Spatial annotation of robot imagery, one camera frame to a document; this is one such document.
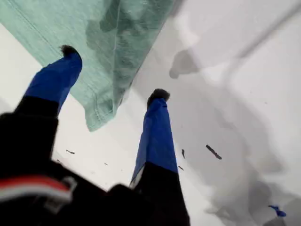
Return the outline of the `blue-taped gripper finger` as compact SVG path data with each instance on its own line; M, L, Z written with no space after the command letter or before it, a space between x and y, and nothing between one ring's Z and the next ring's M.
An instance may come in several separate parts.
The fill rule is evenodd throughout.
M60 110L83 67L78 51L61 46L62 58L38 71L16 109L0 115L1 150L49 156Z
M155 89L147 100L130 186L155 208L154 225L188 226L190 217L182 194L167 108L169 98L164 89Z

